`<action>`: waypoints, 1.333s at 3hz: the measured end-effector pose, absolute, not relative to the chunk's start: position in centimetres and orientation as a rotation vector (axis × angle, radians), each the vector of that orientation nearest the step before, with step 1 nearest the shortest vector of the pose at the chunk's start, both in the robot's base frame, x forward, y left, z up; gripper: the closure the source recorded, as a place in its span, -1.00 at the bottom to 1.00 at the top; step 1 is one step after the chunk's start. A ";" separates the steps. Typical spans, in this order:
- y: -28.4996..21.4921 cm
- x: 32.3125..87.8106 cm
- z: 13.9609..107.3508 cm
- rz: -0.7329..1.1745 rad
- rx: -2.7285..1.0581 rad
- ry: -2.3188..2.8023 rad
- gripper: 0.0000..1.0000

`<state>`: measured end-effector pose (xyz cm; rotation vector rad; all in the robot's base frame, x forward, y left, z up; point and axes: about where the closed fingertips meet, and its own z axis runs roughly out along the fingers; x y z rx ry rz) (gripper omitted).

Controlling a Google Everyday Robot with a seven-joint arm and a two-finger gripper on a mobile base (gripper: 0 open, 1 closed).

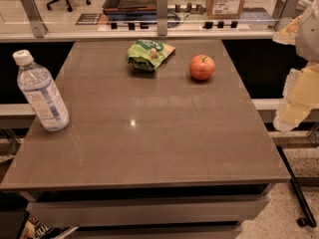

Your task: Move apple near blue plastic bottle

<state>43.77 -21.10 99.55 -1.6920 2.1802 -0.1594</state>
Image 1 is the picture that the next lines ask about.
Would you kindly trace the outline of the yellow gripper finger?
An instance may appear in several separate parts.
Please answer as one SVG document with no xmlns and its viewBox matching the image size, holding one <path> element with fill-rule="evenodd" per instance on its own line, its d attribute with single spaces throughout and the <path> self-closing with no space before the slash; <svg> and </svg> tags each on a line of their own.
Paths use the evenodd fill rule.
<svg viewBox="0 0 319 239">
<path fill-rule="evenodd" d="M 312 64 L 301 71 L 291 69 L 282 96 L 273 125 L 277 130 L 291 131 L 319 106 L 319 64 Z"/>
<path fill-rule="evenodd" d="M 295 45 L 295 38 L 301 18 L 302 16 L 299 15 L 298 17 L 293 19 L 286 27 L 277 32 L 273 36 L 273 41 L 282 45 Z"/>
</svg>

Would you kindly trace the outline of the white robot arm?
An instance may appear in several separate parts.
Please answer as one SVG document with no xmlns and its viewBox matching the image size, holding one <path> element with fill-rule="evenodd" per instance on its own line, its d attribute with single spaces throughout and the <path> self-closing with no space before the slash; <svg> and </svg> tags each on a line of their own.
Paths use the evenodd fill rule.
<svg viewBox="0 0 319 239">
<path fill-rule="evenodd" d="M 298 127 L 319 105 L 319 0 L 314 0 L 302 15 L 274 35 L 273 41 L 294 45 L 296 54 L 308 64 L 291 69 L 283 89 L 273 125 L 280 131 Z"/>
</svg>

